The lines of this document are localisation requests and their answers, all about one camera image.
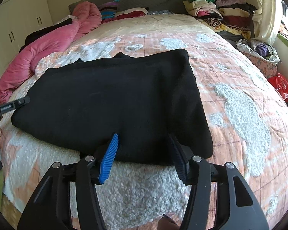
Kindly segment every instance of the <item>pink blanket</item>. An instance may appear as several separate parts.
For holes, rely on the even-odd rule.
[[[80,3],[73,15],[79,19],[40,37],[16,55],[0,78],[0,104],[6,103],[13,91],[34,74],[40,59],[65,51],[73,41],[101,24],[101,14],[93,3]]]

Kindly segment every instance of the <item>white curtain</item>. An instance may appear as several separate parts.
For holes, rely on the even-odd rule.
[[[273,45],[283,16],[282,0],[257,0],[253,16],[255,39]]]

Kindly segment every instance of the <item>wardrobe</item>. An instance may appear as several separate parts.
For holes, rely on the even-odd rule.
[[[0,77],[32,32],[53,25],[47,0],[3,0],[0,5]]]

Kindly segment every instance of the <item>blue gripper pad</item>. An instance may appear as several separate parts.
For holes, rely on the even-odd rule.
[[[100,173],[98,179],[101,184],[103,184],[105,180],[109,178],[113,161],[117,152],[117,148],[118,148],[118,135],[115,133],[100,163]]]

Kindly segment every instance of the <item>orange and white bedspread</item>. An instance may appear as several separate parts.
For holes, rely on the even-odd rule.
[[[143,16],[103,24],[65,52],[43,58],[35,76],[10,100],[25,96],[47,68],[58,68],[78,58],[110,58],[118,52],[142,57],[177,48],[189,53],[210,127],[214,154],[208,161],[236,165],[272,228],[288,209],[288,108],[243,54],[191,16]],[[79,154],[20,131],[11,124],[11,115],[4,115],[1,123],[4,193],[22,212],[51,164],[77,162]],[[119,162],[114,163],[105,184],[96,189],[110,230],[141,226],[163,213],[182,217],[190,190],[178,179],[174,167]],[[207,228],[214,222],[214,198]],[[71,213],[77,226],[74,184]]]

